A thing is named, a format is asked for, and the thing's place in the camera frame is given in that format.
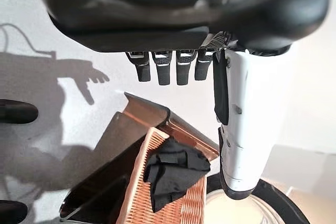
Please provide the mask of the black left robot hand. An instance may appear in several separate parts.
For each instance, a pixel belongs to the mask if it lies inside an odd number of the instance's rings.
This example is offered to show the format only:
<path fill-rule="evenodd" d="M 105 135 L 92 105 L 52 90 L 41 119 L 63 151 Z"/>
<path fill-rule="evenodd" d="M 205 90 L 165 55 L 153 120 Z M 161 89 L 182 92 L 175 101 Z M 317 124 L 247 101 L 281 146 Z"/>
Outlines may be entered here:
<path fill-rule="evenodd" d="M 167 81 L 172 53 L 213 64 L 221 183 L 247 198 L 266 166 L 286 97 L 288 50 L 323 23 L 330 0 L 43 0 L 53 24 L 97 52 L 152 57 Z"/>

